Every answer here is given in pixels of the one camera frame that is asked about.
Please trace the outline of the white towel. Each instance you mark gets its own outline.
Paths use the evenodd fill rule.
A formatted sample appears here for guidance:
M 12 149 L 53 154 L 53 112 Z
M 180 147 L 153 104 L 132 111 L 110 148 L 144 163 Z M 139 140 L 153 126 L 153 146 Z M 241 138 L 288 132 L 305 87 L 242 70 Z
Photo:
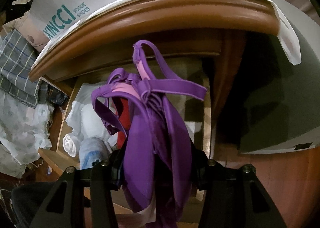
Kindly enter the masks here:
M 71 156 L 76 157 L 80 149 L 80 141 L 76 135 L 73 133 L 66 134 L 62 140 L 63 149 L 65 152 Z

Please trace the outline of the large white cloth bundle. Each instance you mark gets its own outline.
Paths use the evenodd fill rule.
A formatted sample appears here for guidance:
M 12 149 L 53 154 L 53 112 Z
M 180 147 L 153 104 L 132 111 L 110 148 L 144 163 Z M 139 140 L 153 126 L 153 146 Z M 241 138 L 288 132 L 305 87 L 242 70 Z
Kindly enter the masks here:
M 84 83 L 81 85 L 75 100 L 72 102 L 71 111 L 69 112 L 66 123 L 71 127 L 73 133 L 79 139 L 83 141 L 87 138 L 96 137 L 111 148 L 114 148 L 117 144 L 117 134 L 110 135 L 107 129 L 104 127 L 101 118 L 93 109 L 91 94 L 93 90 L 104 85 L 104 82 L 89 84 Z

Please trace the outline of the purple bra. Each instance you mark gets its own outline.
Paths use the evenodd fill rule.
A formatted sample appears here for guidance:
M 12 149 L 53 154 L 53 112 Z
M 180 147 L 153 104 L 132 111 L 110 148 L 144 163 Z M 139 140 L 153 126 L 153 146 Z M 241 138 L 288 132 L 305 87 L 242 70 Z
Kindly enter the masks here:
M 152 42 L 133 48 L 137 72 L 115 69 L 92 92 L 92 105 L 110 134 L 125 134 L 123 191 L 131 210 L 144 226 L 176 227 L 191 192 L 191 139 L 168 95 L 203 100 L 207 90 L 176 75 Z M 120 98 L 128 100 L 129 130 L 119 120 Z

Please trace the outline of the red knitted garment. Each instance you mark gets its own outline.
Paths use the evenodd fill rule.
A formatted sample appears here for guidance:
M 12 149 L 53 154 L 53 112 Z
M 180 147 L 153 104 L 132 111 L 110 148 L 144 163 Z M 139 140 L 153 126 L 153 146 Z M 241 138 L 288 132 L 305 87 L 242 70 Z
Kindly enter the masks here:
M 119 120 L 125 130 L 129 130 L 131 127 L 130 113 L 129 113 L 129 104 L 128 100 L 125 98 L 120 98 L 121 105 L 123 106 L 123 112 L 119 116 Z M 117 149 L 121 149 L 125 142 L 125 134 L 123 132 L 118 133 L 117 137 Z

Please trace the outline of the grey white rolled cloth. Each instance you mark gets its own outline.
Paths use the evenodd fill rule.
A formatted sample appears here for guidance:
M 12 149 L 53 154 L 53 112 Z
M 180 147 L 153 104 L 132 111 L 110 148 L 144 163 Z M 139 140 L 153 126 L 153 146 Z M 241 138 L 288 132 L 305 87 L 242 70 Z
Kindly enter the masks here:
M 111 147 L 103 140 L 96 137 L 84 139 L 79 149 L 80 169 L 92 168 L 97 162 L 106 160 L 111 153 Z

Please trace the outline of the white dotted fabric pile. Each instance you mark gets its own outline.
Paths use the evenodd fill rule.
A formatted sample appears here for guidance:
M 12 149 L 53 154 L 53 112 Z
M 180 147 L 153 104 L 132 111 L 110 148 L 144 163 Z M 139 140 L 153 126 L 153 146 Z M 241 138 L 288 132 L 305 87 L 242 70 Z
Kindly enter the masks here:
M 35 108 L 1 91 L 1 173 L 20 179 L 28 164 L 38 160 L 40 148 L 50 149 L 49 103 Z

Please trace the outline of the grey mattress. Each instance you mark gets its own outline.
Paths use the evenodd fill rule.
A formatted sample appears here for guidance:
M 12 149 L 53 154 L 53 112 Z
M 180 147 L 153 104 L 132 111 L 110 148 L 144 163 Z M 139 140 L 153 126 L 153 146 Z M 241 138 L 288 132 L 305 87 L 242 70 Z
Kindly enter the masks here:
M 275 154 L 319 146 L 319 25 L 285 0 L 270 0 L 280 17 L 275 60 L 258 68 L 251 94 L 258 121 L 241 139 L 243 154 Z

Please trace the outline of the grey plaid cloth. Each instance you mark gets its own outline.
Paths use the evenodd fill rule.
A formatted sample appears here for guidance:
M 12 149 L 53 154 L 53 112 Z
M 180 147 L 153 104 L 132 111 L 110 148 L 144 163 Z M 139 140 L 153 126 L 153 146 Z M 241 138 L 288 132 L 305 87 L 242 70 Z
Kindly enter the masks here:
M 1 89 L 31 108 L 45 104 L 48 95 L 46 82 L 29 79 L 38 54 L 17 30 L 1 37 Z

